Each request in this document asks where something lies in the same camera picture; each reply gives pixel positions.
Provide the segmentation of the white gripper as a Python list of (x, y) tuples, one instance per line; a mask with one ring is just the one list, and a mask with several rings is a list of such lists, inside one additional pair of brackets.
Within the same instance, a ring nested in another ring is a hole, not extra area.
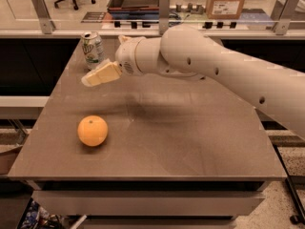
[(128, 76), (142, 76), (144, 73), (136, 63), (136, 48), (144, 39), (144, 36), (119, 35), (120, 46), (115, 53), (117, 62), (112, 62), (110, 59), (102, 61), (95, 69), (85, 74), (81, 82), (87, 87), (94, 87), (119, 79), (122, 72)]

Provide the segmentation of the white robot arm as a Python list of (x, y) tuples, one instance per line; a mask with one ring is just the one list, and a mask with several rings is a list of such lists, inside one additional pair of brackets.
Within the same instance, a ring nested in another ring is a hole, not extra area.
[(113, 61), (102, 61), (82, 77), (85, 86), (108, 83), (123, 74), (194, 80), (208, 76), (305, 138), (305, 73), (229, 50), (185, 25), (157, 38), (121, 35), (119, 41)]

